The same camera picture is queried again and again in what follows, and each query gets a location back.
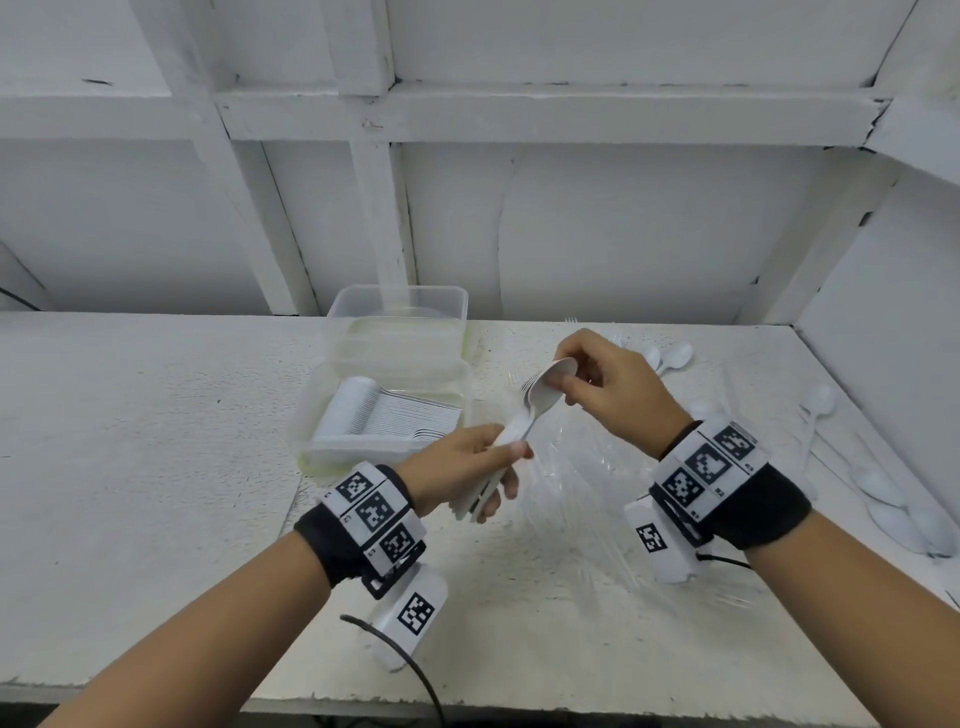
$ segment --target person's right hand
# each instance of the person's right hand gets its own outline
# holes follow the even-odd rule
[[[577,360],[577,376],[559,376],[551,384],[566,403],[582,405],[607,431],[651,457],[662,457],[693,422],[646,359],[596,331],[581,328],[567,336],[554,358],[565,356]]]

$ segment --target wrist strap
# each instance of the wrist strap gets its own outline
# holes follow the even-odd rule
[[[741,425],[708,418],[663,456],[650,494],[695,546],[714,534],[740,549],[769,544],[811,506],[768,460]]]
[[[380,598],[426,546],[426,529],[392,468],[361,463],[324,493],[294,528],[324,565],[333,587],[357,576]]]

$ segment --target forearm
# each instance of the forearm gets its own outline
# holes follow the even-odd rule
[[[886,728],[960,725],[960,616],[820,514],[747,558]]]
[[[317,556],[290,533],[161,624],[44,726],[223,724],[329,595]]]

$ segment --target hand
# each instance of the hand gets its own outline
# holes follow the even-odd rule
[[[554,358],[565,356],[577,360],[577,376],[558,376],[551,384],[566,403],[583,405],[608,432],[651,457],[662,457],[693,422],[640,354],[581,328],[560,343]]]
[[[522,440],[491,448],[503,425],[479,425],[455,429],[446,437],[417,452],[398,466],[397,474],[407,484],[418,516],[426,516],[441,503],[464,495],[482,478],[506,469],[503,492],[513,500],[519,486],[511,467],[521,457],[534,453]],[[477,519],[484,522],[496,513],[500,494],[494,493]]]

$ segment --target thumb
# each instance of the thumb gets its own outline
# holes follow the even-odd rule
[[[603,390],[574,375],[561,376],[554,386],[566,395],[567,404],[580,404],[593,415],[600,404]]]
[[[505,471],[523,457],[526,451],[526,441],[517,440],[510,445],[501,445],[496,448],[485,449],[483,452],[478,452],[470,462],[471,469],[473,470],[472,475],[475,478],[481,478],[487,475],[493,475],[498,471]]]

